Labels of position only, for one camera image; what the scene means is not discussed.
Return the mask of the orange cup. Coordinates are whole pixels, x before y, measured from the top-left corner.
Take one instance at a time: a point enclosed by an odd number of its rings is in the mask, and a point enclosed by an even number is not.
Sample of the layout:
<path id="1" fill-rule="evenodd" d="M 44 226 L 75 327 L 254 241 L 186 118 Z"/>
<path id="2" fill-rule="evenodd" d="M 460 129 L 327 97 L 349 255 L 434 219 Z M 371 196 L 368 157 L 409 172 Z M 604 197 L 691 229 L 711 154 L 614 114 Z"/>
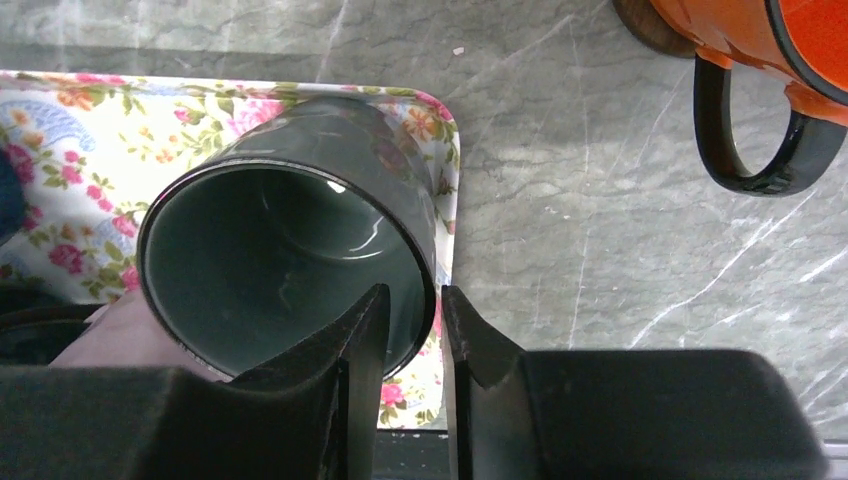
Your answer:
<path id="1" fill-rule="evenodd" d="M 847 135 L 847 4 L 844 1 L 655 1 L 695 45 L 693 116 L 702 163 L 721 187 L 781 197 L 811 187 Z M 738 156 L 730 115 L 740 64 L 784 86 L 791 107 L 783 141 L 759 172 Z"/>

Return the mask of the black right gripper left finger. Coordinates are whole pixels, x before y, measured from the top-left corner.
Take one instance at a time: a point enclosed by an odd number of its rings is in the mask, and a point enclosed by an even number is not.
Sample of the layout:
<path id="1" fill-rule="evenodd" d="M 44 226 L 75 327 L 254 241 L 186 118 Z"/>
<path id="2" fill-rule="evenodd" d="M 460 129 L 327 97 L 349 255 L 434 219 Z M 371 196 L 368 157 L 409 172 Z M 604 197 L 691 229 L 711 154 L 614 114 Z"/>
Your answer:
<path id="1" fill-rule="evenodd" d="M 387 286 L 228 383 L 180 368 L 1 365 L 5 479 L 368 479 Z"/>

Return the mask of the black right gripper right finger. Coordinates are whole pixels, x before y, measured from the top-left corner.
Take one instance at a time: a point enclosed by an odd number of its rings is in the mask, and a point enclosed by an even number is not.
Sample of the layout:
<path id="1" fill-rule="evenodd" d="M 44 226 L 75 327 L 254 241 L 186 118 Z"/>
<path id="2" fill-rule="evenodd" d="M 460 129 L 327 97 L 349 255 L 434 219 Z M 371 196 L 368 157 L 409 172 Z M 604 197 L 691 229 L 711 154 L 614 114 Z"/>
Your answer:
<path id="1" fill-rule="evenodd" d="M 455 479 L 823 479 L 784 377 L 734 349 L 526 350 L 441 296 Z"/>

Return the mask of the dark blue cup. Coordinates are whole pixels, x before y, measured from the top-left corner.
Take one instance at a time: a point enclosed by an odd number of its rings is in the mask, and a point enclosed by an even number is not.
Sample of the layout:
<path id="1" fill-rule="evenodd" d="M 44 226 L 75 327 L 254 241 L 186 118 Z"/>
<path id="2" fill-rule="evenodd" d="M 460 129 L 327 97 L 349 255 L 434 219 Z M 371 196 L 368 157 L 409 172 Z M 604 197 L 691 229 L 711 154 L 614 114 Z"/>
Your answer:
<path id="1" fill-rule="evenodd" d="M 23 229 L 26 202 L 23 185 L 10 160 L 1 151 L 1 245 L 8 243 Z"/>

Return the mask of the lilac cup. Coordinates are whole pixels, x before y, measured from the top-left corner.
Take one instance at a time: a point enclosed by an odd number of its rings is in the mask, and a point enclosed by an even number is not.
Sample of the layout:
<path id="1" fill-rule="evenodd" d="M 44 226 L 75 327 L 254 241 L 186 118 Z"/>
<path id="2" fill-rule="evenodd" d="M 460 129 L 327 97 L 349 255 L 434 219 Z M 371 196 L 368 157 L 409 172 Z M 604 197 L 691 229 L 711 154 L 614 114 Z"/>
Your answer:
<path id="1" fill-rule="evenodd" d="M 99 308 L 86 324 L 87 329 L 50 362 L 52 367 L 181 367 L 206 380 L 230 380 L 178 345 L 138 290 Z"/>

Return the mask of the grey green cup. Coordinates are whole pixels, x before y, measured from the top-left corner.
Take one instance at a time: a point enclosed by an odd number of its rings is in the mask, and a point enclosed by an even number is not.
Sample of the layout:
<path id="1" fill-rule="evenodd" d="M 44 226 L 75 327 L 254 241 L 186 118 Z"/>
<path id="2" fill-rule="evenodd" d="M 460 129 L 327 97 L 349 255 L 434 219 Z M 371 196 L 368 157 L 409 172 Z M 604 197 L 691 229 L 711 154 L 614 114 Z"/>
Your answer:
<path id="1" fill-rule="evenodd" d="M 168 185 L 140 227 L 136 260 L 156 320 L 228 377 L 384 284 L 390 377 L 433 325 L 435 241 L 433 181 L 415 139 L 364 101 L 318 97 Z"/>

